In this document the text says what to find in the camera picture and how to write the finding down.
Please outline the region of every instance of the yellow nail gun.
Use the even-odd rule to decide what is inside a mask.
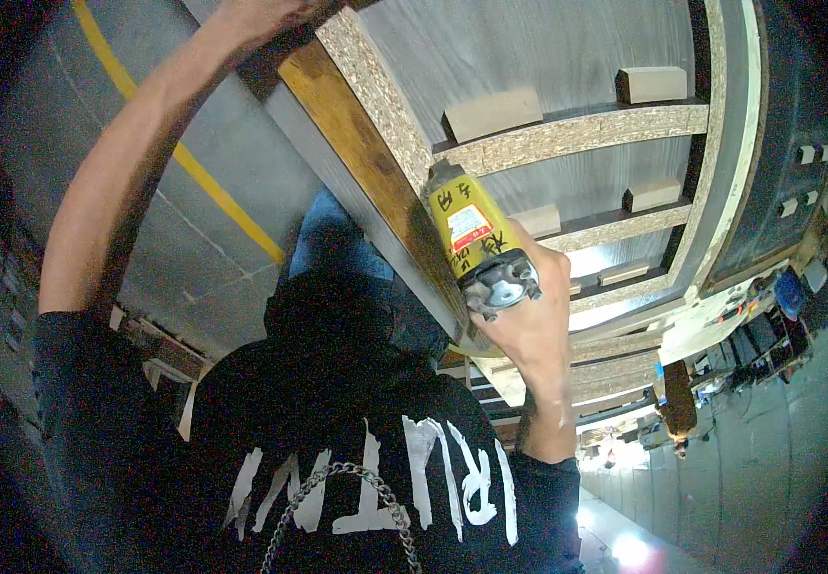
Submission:
[[[488,322],[524,297],[541,297],[538,271],[497,202],[477,179],[441,160],[430,168],[433,223],[469,309]]]

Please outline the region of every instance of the bright light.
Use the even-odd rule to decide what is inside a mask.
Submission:
[[[580,528],[588,530],[594,521],[595,518],[593,517],[593,514],[585,508],[581,508],[579,512],[576,513],[576,525]]]
[[[646,559],[650,549],[646,543],[633,534],[622,534],[611,549],[611,556],[622,566],[637,566]]]

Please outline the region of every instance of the hand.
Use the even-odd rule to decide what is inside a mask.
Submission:
[[[304,24],[329,0],[223,0],[213,14],[226,28],[254,49],[266,44],[283,29]]]
[[[477,313],[472,320],[512,360],[535,398],[557,399],[569,367],[570,260],[535,243],[517,221],[510,225],[538,271],[541,297],[500,309],[493,322]]]

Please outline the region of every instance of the person in brown jacket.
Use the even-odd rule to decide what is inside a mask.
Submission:
[[[697,426],[695,397],[688,386],[688,369],[684,361],[675,361],[662,368],[665,379],[665,403],[656,406],[665,428],[675,442],[675,455],[684,458],[688,435]]]

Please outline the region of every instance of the metal chain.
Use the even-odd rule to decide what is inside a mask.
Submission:
[[[422,574],[423,570],[417,558],[417,551],[414,550],[414,536],[411,535],[410,523],[405,519],[401,513],[401,507],[398,505],[397,497],[392,493],[392,489],[388,488],[385,481],[375,475],[375,473],[360,465],[355,465],[351,462],[336,462],[325,466],[321,470],[317,470],[309,476],[307,480],[299,487],[293,499],[290,500],[289,506],[283,511],[280,517],[280,522],[277,523],[277,529],[270,537],[270,544],[267,545],[267,554],[264,556],[264,563],[260,567],[261,574],[270,574],[273,568],[273,558],[277,555],[277,550],[282,545],[283,538],[286,536],[286,526],[293,520],[293,513],[305,500],[305,497],[312,492],[312,489],[318,486],[318,483],[330,476],[339,474],[355,474],[359,475],[363,480],[369,482],[374,486],[379,493],[379,498],[383,504],[388,507],[388,511],[392,514],[395,520],[395,525],[398,527],[398,535],[401,537],[401,545],[404,546],[405,554],[408,556],[408,568],[411,574]]]

